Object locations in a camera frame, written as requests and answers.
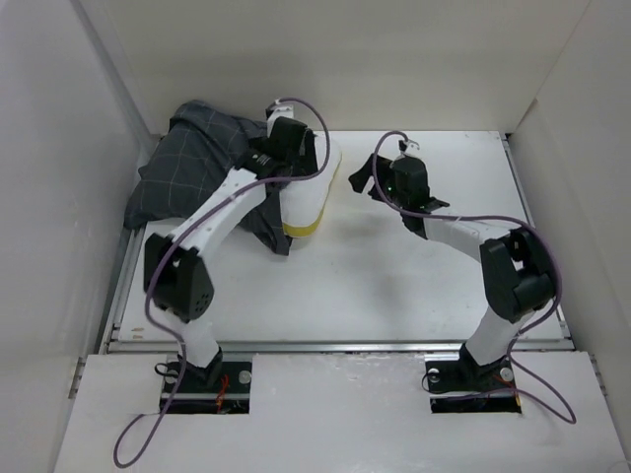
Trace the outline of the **cream pillow with yellow edge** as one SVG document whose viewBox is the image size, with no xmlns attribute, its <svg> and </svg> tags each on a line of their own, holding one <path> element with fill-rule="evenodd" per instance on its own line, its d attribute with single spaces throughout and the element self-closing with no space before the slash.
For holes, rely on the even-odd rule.
<svg viewBox="0 0 631 473">
<path fill-rule="evenodd" d="M 309 237 L 316 231 L 341 161 L 341 148 L 330 140 L 324 171 L 315 178 L 292 182 L 280 192 L 281 221 L 287 237 Z"/>
</svg>

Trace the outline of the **dark grey checked pillowcase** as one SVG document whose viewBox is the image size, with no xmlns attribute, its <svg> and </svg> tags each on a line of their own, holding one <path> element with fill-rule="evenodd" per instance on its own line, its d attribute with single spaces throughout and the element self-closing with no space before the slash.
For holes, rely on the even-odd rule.
<svg viewBox="0 0 631 473">
<path fill-rule="evenodd" d="M 266 123 L 230 115 L 205 101 L 188 101 L 170 118 L 169 131 L 138 170 L 124 211 L 124 226 L 190 217 L 223 183 L 247 150 L 264 137 Z"/>
</svg>

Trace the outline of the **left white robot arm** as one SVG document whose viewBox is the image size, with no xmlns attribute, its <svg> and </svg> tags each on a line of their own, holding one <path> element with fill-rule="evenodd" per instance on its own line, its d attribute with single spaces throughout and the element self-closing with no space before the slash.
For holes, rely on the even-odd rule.
<svg viewBox="0 0 631 473">
<path fill-rule="evenodd" d="M 168 329 L 180 342 L 169 368 L 198 390 L 220 381 L 223 354 L 212 334 L 208 309 L 215 290 L 213 253 L 248 215 L 261 218 L 256 235 L 286 255 L 292 239 L 281 222 L 280 193 L 291 178 L 317 170 L 315 135 L 304 123 L 281 116 L 245 151 L 211 196 L 167 236 L 152 234 L 144 248 L 146 303 L 169 315 Z"/>
</svg>

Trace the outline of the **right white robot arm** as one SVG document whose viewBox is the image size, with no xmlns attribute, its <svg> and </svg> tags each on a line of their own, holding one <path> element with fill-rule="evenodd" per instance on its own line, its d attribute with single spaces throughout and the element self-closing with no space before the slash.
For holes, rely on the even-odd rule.
<svg viewBox="0 0 631 473">
<path fill-rule="evenodd" d="M 523 223 L 469 221 L 432 196 L 425 164 L 402 155 L 369 158 L 349 177 L 352 189 L 396 206 L 403 225 L 428 241 L 445 244 L 481 266 L 488 307 L 452 361 L 430 362 L 433 393 L 488 391 L 499 387 L 508 353 L 521 329 L 557 294 L 546 247 Z"/>
</svg>

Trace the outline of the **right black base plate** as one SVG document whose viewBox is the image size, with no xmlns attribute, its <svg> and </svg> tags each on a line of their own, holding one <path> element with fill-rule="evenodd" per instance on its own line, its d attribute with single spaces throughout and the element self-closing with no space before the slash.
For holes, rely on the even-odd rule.
<svg viewBox="0 0 631 473">
<path fill-rule="evenodd" d="M 512 367 L 506 359 L 482 368 L 460 360 L 429 360 L 425 369 L 432 394 L 488 392 L 515 386 Z"/>
</svg>

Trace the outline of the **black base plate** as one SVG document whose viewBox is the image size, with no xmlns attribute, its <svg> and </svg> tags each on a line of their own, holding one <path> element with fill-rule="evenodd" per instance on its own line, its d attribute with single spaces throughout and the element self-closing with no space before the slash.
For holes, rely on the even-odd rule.
<svg viewBox="0 0 631 473">
<path fill-rule="evenodd" d="M 429 360 L 425 369 L 432 394 L 488 392 L 515 386 L 512 367 L 506 359 L 482 368 L 460 360 Z"/>
<path fill-rule="evenodd" d="M 209 384 L 200 374 L 186 369 L 175 400 L 211 401 L 221 396 L 226 400 L 249 400 L 252 362 L 243 360 L 224 361 L 217 374 L 212 374 Z M 154 365 L 154 372 L 163 378 L 161 399 L 166 401 L 172 394 L 179 372 L 179 360 L 167 360 Z"/>
</svg>

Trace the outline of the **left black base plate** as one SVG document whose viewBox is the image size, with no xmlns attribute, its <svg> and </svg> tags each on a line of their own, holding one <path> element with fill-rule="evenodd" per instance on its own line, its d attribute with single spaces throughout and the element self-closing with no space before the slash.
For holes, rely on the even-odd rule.
<svg viewBox="0 0 631 473">
<path fill-rule="evenodd" d="M 212 374 L 209 384 L 200 374 L 186 369 L 175 400 L 211 401 L 221 396 L 226 400 L 249 400 L 252 362 L 243 360 L 224 361 L 217 374 Z M 179 360 L 167 360 L 154 365 L 154 372 L 163 378 L 161 399 L 166 401 L 172 394 L 179 372 Z"/>
</svg>

